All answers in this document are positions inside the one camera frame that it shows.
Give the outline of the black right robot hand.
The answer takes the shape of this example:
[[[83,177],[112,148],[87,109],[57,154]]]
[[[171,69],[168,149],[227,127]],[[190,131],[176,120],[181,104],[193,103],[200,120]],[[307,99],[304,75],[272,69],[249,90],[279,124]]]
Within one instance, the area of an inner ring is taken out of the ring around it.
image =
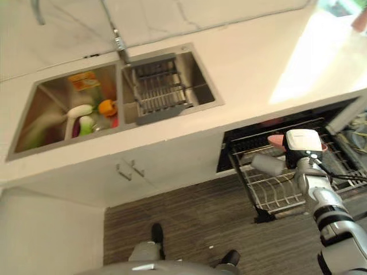
[[[297,162],[311,155],[322,160],[322,142],[313,129],[291,129],[284,134],[283,146],[286,150],[286,167],[296,169]]]

